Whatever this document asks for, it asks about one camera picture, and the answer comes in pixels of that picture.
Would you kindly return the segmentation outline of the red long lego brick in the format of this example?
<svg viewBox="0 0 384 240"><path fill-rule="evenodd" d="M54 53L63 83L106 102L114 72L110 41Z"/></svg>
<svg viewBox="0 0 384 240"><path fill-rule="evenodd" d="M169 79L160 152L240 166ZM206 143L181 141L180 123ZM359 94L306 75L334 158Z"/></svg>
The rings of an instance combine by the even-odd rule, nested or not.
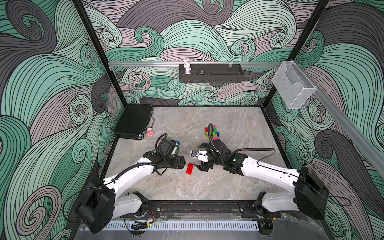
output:
<svg viewBox="0 0 384 240"><path fill-rule="evenodd" d="M189 164L188 164L188 167L187 167L186 174L187 174L187 175L191 175L192 172L193 172L193 169L194 169L194 164L189 163Z"/></svg>

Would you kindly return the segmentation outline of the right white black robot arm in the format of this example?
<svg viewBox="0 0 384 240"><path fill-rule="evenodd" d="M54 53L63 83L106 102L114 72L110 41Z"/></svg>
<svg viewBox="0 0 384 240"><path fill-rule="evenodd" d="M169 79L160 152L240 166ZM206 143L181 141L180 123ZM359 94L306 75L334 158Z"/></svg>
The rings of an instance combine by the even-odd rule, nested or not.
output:
<svg viewBox="0 0 384 240"><path fill-rule="evenodd" d="M242 148L231 151L214 136L215 127L206 128L207 143L192 150L190 156L200 161L197 168L207 172L215 165L240 176L252 177L276 185L282 193L261 192L255 201L258 212L301 212L304 215L324 220L328 204L349 207L352 202L346 197L332 196L323 181L310 169L288 169L264 163L246 155L246 152L276 152L275 148Z"/></svg>

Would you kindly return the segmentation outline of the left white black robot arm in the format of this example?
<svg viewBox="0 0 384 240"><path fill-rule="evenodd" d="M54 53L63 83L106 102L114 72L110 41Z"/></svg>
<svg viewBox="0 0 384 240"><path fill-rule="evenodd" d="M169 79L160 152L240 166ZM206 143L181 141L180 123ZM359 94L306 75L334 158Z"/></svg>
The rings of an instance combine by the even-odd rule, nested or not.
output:
<svg viewBox="0 0 384 240"><path fill-rule="evenodd" d="M148 227L155 216L148 209L148 199L140 192L123 194L135 183L157 173L159 169L183 169L186 161L179 156L180 142L162 134L155 148L148 151L132 166L103 180L93 179L79 193L76 215L93 234L103 230L111 220L125 215L148 217L140 225Z"/></svg>

